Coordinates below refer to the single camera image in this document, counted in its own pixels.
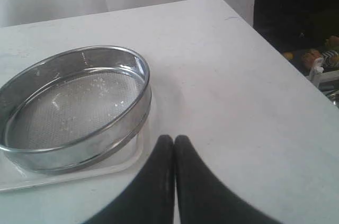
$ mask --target black rubber grip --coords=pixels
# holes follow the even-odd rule
[[[131,184],[85,223],[172,224],[173,211],[173,140],[170,136],[160,136],[144,167]]]
[[[279,223],[225,187],[201,160],[187,136],[175,139],[174,152],[181,224]]]

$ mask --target metal sieve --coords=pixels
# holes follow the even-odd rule
[[[128,143],[150,100],[149,68],[136,52],[113,46],[66,51],[0,89],[0,149],[26,169],[74,171]]]

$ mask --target sieve mesh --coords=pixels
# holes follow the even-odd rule
[[[8,146],[52,148],[86,136],[121,114],[143,85],[139,77],[114,71],[78,75],[56,84],[11,119]]]

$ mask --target white tray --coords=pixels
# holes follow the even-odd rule
[[[134,164],[144,149],[140,133],[111,157],[80,171],[62,175],[45,175],[24,170],[0,152],[0,192],[55,184],[122,171]]]

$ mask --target table surface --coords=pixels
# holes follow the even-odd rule
[[[223,0],[18,25],[0,39],[0,85],[56,53],[112,44],[146,58],[154,94],[137,165],[1,193],[5,223],[86,220],[135,177],[160,134],[188,135],[224,184],[283,223],[338,222],[339,111]]]

